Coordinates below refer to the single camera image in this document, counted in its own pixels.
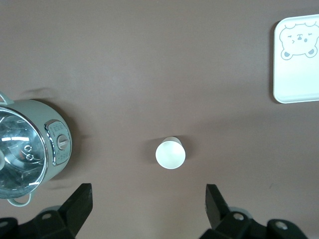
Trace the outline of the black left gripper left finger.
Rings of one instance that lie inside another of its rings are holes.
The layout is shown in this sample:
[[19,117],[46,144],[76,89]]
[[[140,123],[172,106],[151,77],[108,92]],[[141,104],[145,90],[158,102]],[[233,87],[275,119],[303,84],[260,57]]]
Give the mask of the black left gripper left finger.
[[0,219],[2,239],[74,239],[93,209],[92,184],[83,183],[56,210],[45,210],[30,221]]

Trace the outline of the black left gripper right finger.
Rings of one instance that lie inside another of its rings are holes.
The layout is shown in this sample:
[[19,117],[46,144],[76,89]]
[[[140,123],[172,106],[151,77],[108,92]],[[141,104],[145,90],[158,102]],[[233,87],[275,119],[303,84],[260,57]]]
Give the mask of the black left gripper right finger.
[[215,184],[207,184],[205,191],[206,214],[211,228],[202,239],[306,239],[294,223],[271,219],[263,226],[239,210],[232,211]]

